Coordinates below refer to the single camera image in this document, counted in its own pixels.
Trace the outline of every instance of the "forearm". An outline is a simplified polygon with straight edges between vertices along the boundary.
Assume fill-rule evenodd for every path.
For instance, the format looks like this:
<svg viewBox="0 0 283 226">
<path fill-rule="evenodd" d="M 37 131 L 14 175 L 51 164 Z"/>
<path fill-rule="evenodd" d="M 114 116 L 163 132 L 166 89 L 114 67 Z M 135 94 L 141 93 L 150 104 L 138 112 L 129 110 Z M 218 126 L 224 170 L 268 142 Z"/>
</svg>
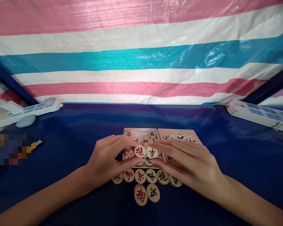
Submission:
<svg viewBox="0 0 283 226">
<path fill-rule="evenodd" d="M 50 214 L 85 195 L 81 168 L 0 214 L 0 225 L 39 225 Z"/>
<path fill-rule="evenodd" d="M 283 210 L 261 198 L 247 187 L 226 176 L 227 197 L 217 201 L 225 209 L 254 226 L 283 226 Z"/>
</svg>

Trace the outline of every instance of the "white stripe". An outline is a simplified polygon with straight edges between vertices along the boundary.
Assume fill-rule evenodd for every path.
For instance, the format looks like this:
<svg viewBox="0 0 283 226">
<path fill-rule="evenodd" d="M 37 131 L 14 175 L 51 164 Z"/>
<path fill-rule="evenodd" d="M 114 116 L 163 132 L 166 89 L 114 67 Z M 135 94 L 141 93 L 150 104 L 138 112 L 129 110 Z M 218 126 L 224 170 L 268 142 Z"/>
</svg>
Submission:
<svg viewBox="0 0 283 226">
<path fill-rule="evenodd" d="M 88 32 L 0 36 L 0 56 L 151 48 L 277 37 L 283 4 L 233 16 Z"/>
<path fill-rule="evenodd" d="M 283 64 L 249 63 L 241 68 L 209 69 L 145 69 L 108 71 L 58 71 L 12 75 L 21 85 L 66 82 L 164 82 L 164 83 L 226 83 L 232 78 L 272 78 Z"/>
<path fill-rule="evenodd" d="M 51 96 L 41 96 L 35 99 L 40 103 Z M 87 102 L 87 103 L 136 103 L 136 104 L 178 104 L 178 105 L 201 105 L 205 102 L 228 103 L 232 99 L 242 99 L 236 94 L 216 93 L 211 97 L 177 96 L 177 97 L 154 97 L 148 95 L 129 94 L 61 94 L 52 97 L 64 102 Z"/>
<path fill-rule="evenodd" d="M 283 105 L 283 96 L 277 98 L 270 97 L 261 102 L 260 105 Z"/>
</svg>

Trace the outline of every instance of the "hand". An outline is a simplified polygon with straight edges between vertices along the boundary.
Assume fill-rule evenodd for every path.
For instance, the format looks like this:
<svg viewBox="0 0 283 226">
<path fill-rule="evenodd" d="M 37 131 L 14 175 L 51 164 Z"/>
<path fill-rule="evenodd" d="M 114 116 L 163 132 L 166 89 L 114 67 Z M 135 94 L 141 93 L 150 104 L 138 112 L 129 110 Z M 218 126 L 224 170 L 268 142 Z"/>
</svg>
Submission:
<svg viewBox="0 0 283 226">
<path fill-rule="evenodd" d="M 136 156 L 124 161 L 117 161 L 115 157 L 126 146 L 137 145 L 137 142 L 126 135 L 111 135 L 98 140 L 88 163 L 79 168 L 87 186 L 87 193 L 105 184 L 125 169 L 135 166 L 140 161 Z"/>
<path fill-rule="evenodd" d="M 168 164 L 159 158 L 151 161 L 201 195 L 218 201 L 226 196 L 228 181 L 215 157 L 202 144 L 186 141 L 157 141 L 149 144 L 180 164 Z"/>
</svg>

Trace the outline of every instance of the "blue table surface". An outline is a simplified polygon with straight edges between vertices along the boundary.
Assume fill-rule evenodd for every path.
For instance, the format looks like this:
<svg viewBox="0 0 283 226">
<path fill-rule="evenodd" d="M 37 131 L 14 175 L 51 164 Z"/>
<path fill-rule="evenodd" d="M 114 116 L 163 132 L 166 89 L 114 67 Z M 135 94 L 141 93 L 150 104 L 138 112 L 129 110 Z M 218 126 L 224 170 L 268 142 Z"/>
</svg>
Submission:
<svg viewBox="0 0 283 226">
<path fill-rule="evenodd" d="M 271 128 L 231 116 L 223 106 L 65 104 L 29 127 L 2 131 L 44 143 L 0 178 L 0 213 L 86 164 L 97 140 L 125 127 L 195 130 L 224 174 L 283 209 L 283 136 Z M 135 185 L 110 181 L 42 225 L 248 225 L 185 185 L 158 184 L 160 201 L 140 207 Z"/>
</svg>

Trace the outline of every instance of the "plastic sheet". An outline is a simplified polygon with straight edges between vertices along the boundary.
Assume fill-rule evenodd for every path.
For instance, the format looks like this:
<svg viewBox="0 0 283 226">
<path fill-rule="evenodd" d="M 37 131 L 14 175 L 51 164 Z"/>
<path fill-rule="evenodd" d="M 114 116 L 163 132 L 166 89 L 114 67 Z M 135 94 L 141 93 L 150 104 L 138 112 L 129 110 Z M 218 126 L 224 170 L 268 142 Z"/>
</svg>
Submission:
<svg viewBox="0 0 283 226">
<path fill-rule="evenodd" d="M 0 64 L 38 101 L 227 103 L 283 69 L 283 0 L 0 1 Z"/>
</svg>

